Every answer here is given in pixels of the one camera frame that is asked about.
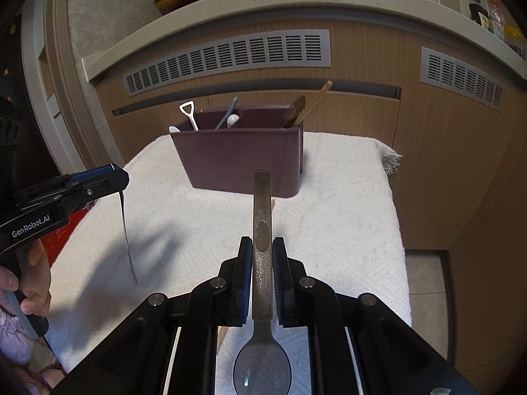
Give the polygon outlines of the person's left hand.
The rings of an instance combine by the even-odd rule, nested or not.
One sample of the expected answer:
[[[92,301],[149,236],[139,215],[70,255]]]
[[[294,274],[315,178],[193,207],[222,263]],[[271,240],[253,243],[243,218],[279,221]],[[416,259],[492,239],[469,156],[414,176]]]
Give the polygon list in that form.
[[[35,240],[21,259],[21,280],[10,269],[1,267],[1,289],[20,290],[25,299],[20,305],[25,315],[46,317],[51,303],[51,271],[45,248]]]

